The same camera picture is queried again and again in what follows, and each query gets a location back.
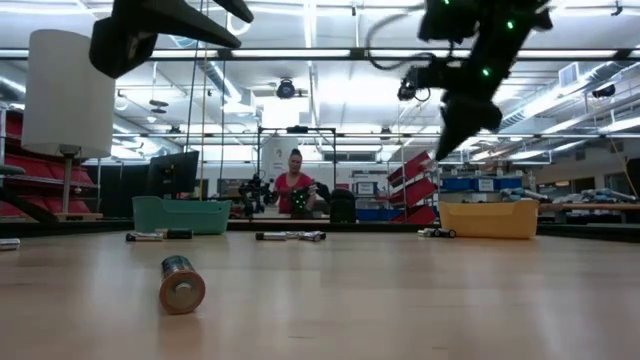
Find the woman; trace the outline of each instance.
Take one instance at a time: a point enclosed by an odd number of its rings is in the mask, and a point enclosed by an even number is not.
[[[300,167],[302,167],[302,154],[300,150],[293,149],[291,150],[291,155],[289,155],[289,171],[278,176],[275,183],[275,190],[280,198],[280,203],[278,204],[278,212],[280,214],[291,214],[293,210],[291,192],[302,189],[305,186],[309,186],[309,199],[307,200],[306,210],[310,212],[313,209],[313,202],[316,199],[313,179],[302,173]]]

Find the red shirt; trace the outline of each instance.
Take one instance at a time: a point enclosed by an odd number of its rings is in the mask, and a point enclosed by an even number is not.
[[[303,187],[310,186],[311,184],[313,184],[313,180],[303,173],[300,173],[300,176],[298,177],[298,182],[292,187],[289,187],[287,185],[287,173],[284,173],[278,176],[275,183],[275,189],[280,195],[278,212],[280,214],[291,214],[292,204],[291,204],[291,197],[289,196],[289,194],[291,194],[291,191],[293,190],[302,189]]]

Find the yellow plastic bin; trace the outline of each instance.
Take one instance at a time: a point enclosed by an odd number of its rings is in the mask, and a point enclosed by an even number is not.
[[[531,239],[538,227],[538,202],[440,203],[440,223],[459,237]]]

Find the teal plastic bin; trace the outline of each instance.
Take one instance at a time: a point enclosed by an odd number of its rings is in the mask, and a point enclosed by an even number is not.
[[[191,229],[194,234],[220,235],[227,231],[231,201],[166,200],[156,196],[133,198],[133,222],[138,232]]]

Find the computer monitor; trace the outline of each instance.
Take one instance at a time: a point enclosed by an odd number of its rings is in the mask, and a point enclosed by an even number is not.
[[[147,193],[176,199],[179,193],[191,193],[196,186],[199,151],[151,158],[147,175]]]

